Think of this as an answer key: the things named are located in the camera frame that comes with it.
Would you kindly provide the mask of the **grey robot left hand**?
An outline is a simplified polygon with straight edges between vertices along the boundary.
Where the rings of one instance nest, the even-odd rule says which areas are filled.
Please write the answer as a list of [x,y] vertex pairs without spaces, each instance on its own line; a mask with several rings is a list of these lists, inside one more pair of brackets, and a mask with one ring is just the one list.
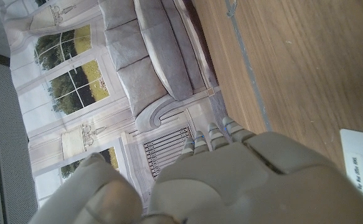
[[93,153],[32,223],[363,223],[363,194],[326,157],[278,133],[225,129],[188,138],[143,207],[136,189]]

